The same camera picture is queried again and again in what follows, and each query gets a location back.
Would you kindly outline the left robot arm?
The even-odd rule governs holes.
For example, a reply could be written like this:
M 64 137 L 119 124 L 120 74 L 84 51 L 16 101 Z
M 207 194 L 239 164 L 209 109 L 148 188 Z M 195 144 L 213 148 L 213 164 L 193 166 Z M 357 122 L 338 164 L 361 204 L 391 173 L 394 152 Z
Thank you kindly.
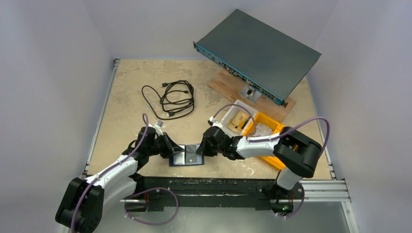
M 150 156 L 160 155 L 168 159 L 184 151 L 184 146 L 174 143 L 158 127 L 142 127 L 138 138 L 109 167 L 93 176 L 74 178 L 69 182 L 55 221 L 73 233 L 92 233 L 103 214 L 124 198 L 147 197 L 149 192 L 163 190 L 177 198 L 169 188 L 144 187 L 144 177 L 137 172 Z

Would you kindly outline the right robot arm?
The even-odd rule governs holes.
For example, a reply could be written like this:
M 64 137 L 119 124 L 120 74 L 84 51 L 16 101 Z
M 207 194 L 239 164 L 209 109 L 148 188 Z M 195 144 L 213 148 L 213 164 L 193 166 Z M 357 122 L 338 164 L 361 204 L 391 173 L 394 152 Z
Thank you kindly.
M 229 136 L 217 126 L 207 129 L 197 154 L 213 157 L 222 154 L 230 160 L 251 157 L 276 157 L 284 165 L 275 180 L 275 186 L 291 190 L 302 178 L 312 178 L 318 160 L 324 152 L 318 142 L 299 132 L 285 127 L 280 133 L 270 136 Z

